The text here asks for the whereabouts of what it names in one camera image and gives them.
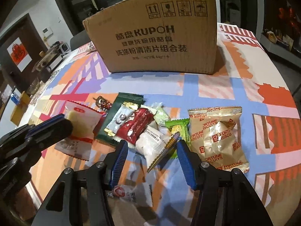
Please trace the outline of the white red logo packet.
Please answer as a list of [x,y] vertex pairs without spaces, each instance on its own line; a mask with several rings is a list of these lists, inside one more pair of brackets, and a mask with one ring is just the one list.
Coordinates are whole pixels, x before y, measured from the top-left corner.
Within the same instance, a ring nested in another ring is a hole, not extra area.
[[107,191],[107,196],[118,198],[123,202],[129,202],[138,207],[153,206],[151,186],[146,182],[139,183],[135,187],[129,185],[117,185],[112,191]]

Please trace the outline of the brown cardboard box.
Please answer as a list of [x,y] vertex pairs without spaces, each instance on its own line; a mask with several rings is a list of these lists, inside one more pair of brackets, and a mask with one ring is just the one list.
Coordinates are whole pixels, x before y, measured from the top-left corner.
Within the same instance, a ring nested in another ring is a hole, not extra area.
[[83,26],[112,73],[215,70],[216,0],[124,0]]

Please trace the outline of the small brown candy wrapper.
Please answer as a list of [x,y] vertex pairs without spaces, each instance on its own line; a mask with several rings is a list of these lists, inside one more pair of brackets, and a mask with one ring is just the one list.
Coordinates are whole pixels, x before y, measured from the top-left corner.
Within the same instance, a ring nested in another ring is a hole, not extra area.
[[95,100],[95,105],[103,111],[108,111],[112,107],[112,104],[101,95],[93,97],[93,99]]

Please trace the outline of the colourful patterned tablecloth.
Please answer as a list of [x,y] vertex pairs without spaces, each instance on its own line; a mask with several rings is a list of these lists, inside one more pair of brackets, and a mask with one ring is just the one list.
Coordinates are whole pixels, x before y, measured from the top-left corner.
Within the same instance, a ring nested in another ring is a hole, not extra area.
[[[100,55],[84,53],[84,46],[62,63],[38,93],[22,124],[39,124],[63,113],[67,101],[97,109],[97,97],[111,103],[121,92],[139,94],[145,105],[159,108],[159,122],[188,118],[188,110],[241,106],[235,126],[237,141],[250,167],[246,176],[254,186],[274,225],[300,217],[300,116],[293,96],[278,69],[251,31],[218,23],[213,75],[192,73],[110,73]],[[31,168],[31,194],[41,204],[63,171],[88,168],[113,149],[94,141],[80,160],[52,146]],[[146,172],[146,160],[129,151],[121,184],[147,182],[153,207],[138,225],[190,225],[197,201],[185,182],[178,159]]]

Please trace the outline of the white snack packet gold edge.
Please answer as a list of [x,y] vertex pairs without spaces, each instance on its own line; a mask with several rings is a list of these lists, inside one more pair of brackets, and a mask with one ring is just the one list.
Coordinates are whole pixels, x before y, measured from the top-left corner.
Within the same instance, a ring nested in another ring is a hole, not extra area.
[[180,132],[171,134],[168,129],[160,130],[160,126],[153,120],[140,134],[135,144],[135,150],[146,159],[147,173],[174,149],[180,137]]

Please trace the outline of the silver blue snack packet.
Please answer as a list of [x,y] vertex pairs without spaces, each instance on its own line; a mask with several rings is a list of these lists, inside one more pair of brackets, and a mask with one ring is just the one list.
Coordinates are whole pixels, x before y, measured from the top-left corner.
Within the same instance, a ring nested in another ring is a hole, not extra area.
[[108,136],[113,137],[117,134],[119,128],[125,121],[139,108],[139,104],[132,102],[123,102],[115,113],[112,120],[105,127],[104,131]]

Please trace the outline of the light green snack packet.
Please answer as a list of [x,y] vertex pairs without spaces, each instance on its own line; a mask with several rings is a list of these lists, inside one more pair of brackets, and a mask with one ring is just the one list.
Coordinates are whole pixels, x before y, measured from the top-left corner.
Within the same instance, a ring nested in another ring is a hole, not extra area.
[[189,134],[189,119],[175,119],[175,120],[168,120],[165,122],[165,126],[169,129],[171,134],[175,134],[177,132],[180,133],[177,141],[174,142],[171,151],[169,152],[170,157],[175,159],[178,157],[176,152],[176,143],[180,140],[184,140],[188,147],[191,146],[190,134]]

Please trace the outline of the dark green snack packet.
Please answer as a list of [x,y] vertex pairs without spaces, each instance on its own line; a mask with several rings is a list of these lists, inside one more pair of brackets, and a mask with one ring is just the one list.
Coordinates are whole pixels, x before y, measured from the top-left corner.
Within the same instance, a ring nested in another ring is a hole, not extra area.
[[114,115],[117,113],[117,111],[119,110],[119,108],[121,107],[121,104],[123,102],[131,102],[131,103],[134,103],[134,104],[141,105],[145,101],[144,101],[144,96],[143,95],[120,92],[117,95],[115,101],[113,102],[112,107],[109,109],[108,114],[105,117],[100,130],[98,131],[96,139],[104,141],[104,142],[106,142],[110,145],[113,145],[113,146],[117,145],[117,141],[115,141],[113,139],[113,137],[110,137],[105,132],[105,128],[107,127],[109,122],[112,121]]

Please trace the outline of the white cake snack packet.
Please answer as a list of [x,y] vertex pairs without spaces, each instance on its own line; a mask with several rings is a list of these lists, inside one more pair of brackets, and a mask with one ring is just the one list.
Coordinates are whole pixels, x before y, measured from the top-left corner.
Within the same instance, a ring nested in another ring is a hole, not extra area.
[[106,112],[67,101],[64,114],[72,123],[72,133],[59,141],[55,149],[74,158],[88,161],[94,140],[94,129]]

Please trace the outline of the gold fortune biscuits packet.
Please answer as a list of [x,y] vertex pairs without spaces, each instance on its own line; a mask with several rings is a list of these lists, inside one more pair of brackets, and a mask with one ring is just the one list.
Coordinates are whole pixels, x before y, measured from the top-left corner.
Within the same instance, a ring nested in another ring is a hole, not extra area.
[[190,149],[217,169],[249,171],[249,162],[237,138],[242,107],[189,109]]

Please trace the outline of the electric hot pot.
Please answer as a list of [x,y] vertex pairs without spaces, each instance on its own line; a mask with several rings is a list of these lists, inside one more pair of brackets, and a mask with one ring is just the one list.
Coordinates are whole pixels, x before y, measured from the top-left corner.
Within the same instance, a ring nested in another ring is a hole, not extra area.
[[41,59],[35,63],[32,73],[38,71],[42,71],[45,67],[48,67],[53,63],[59,56],[61,56],[61,52],[57,47],[50,48],[47,52],[41,51],[40,57]]

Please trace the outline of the red snack packet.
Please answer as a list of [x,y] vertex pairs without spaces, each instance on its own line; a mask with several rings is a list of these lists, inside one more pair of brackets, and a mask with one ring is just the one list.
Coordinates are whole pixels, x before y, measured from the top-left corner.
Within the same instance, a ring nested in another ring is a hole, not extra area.
[[147,108],[137,109],[118,129],[116,136],[132,145],[136,144],[141,133],[153,121],[154,115]]

